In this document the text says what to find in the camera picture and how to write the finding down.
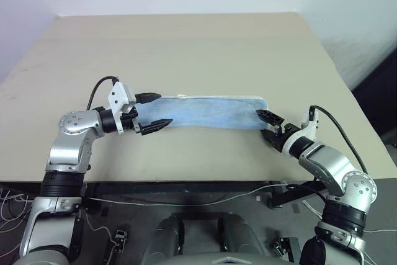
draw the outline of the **table surface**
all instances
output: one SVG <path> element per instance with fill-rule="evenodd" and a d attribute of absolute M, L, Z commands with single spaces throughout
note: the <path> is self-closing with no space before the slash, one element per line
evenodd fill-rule
<path fill-rule="evenodd" d="M 2 181 L 41 181 L 60 117 L 84 110 L 103 76 L 135 93 L 253 95 L 299 125 L 311 104 L 344 127 L 374 178 L 396 177 L 385 147 L 319 40 L 295 13 L 84 16 L 57 19 L 0 85 Z M 103 84 L 93 107 L 106 106 Z M 356 167 L 320 115 L 318 140 Z M 308 180 L 259 131 L 173 127 L 96 140 L 87 181 Z"/>

